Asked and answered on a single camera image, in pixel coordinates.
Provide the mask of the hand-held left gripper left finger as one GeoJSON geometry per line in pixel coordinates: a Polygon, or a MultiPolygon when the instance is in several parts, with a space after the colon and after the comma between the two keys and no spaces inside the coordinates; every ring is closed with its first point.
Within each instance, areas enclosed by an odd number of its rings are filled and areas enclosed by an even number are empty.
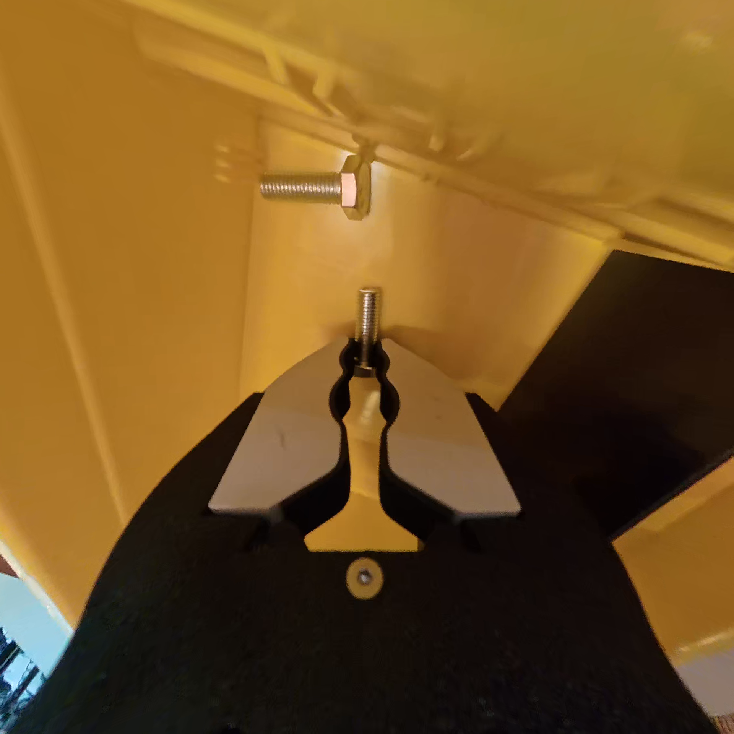
{"type": "Polygon", "coordinates": [[[326,344],[273,381],[208,508],[269,522],[326,522],[344,509],[350,491],[344,425],[349,381],[346,337],[326,344]]]}

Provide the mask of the small steel bolt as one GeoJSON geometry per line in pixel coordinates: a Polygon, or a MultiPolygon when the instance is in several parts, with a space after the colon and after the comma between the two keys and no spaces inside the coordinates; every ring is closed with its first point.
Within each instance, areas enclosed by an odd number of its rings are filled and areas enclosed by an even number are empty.
{"type": "Polygon", "coordinates": [[[380,337],[382,289],[367,287],[357,294],[354,340],[358,345],[354,375],[359,378],[373,376],[373,354],[380,337]]]}

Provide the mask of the black bin divider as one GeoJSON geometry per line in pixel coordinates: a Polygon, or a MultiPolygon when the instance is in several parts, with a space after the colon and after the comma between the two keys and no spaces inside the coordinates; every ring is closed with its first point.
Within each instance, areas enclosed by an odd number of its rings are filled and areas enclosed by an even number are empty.
{"type": "Polygon", "coordinates": [[[499,415],[621,536],[732,458],[732,272],[611,254],[499,415]]]}

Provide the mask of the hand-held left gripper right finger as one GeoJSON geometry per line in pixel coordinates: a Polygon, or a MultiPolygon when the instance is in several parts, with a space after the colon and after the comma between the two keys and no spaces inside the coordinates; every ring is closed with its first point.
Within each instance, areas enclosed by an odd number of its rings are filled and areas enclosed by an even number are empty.
{"type": "Polygon", "coordinates": [[[399,403],[387,433],[388,466],[397,479],[453,519],[519,515],[520,502],[463,391],[395,341],[386,338],[381,347],[399,403]]]}

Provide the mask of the steel hex bolt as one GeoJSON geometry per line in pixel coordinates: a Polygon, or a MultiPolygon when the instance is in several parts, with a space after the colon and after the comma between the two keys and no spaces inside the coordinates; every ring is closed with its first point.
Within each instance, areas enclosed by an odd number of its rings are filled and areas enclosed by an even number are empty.
{"type": "Polygon", "coordinates": [[[361,221],[371,211],[372,162],[353,154],[337,172],[265,172],[259,190],[265,200],[337,206],[361,221]]]}

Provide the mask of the yellow plastic bin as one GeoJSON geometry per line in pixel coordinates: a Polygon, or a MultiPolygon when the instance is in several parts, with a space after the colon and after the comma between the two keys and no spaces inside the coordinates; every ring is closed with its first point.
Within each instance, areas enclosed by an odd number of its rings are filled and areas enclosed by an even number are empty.
{"type": "MultiPolygon", "coordinates": [[[[732,272],[732,2],[2,2],[2,549],[67,636],[360,287],[500,409],[615,252],[732,272]],[[361,221],[261,196],[353,154],[361,221]]],[[[614,545],[675,663],[732,649],[732,458],[614,545]]]]}

